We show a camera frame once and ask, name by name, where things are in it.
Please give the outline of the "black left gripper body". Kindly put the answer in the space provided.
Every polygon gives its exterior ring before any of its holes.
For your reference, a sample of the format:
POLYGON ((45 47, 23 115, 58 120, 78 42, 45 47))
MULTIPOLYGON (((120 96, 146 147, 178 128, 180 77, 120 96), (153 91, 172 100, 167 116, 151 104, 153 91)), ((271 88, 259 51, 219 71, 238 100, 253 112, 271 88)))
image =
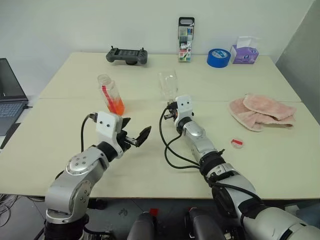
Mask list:
POLYGON ((116 136, 117 143, 124 153, 129 150, 131 146, 135 146, 137 148, 140 146, 140 143, 137 139, 128 137, 127 134, 128 133, 126 131, 121 130, 116 136))

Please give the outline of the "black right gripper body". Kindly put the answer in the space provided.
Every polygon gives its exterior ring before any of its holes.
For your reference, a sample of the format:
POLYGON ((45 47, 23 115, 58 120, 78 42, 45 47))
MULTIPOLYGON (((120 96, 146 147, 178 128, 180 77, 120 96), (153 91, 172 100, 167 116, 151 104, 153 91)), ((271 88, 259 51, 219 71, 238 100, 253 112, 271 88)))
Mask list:
POLYGON ((165 120, 173 119, 175 120, 178 116, 178 108, 173 106, 167 106, 165 110, 165 114, 163 115, 163 118, 165 120))

